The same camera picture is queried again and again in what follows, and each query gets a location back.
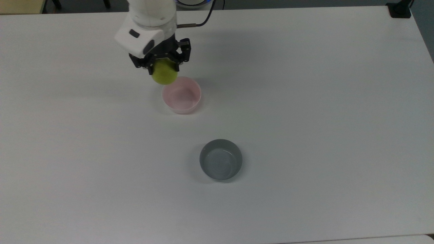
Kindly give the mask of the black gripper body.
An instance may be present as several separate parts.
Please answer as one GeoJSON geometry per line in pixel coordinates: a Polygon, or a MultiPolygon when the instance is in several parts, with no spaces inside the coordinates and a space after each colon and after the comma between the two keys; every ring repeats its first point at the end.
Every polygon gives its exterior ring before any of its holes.
{"type": "Polygon", "coordinates": [[[179,44],[176,35],[173,34],[167,40],[162,41],[156,47],[152,48],[145,56],[145,60],[158,58],[168,58],[173,62],[180,62],[180,53],[178,53],[179,44]]]}

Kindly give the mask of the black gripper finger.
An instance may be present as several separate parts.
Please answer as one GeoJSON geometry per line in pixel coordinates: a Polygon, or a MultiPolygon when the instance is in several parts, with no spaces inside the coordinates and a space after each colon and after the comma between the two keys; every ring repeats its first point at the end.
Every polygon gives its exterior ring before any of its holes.
{"type": "Polygon", "coordinates": [[[172,62],[175,63],[175,71],[179,72],[180,65],[189,62],[191,55],[191,42],[189,38],[184,38],[175,42],[172,50],[172,62]]]}
{"type": "Polygon", "coordinates": [[[139,58],[129,54],[129,57],[136,68],[144,68],[148,71],[149,75],[153,75],[155,58],[152,55],[146,55],[144,58],[139,58]]]}

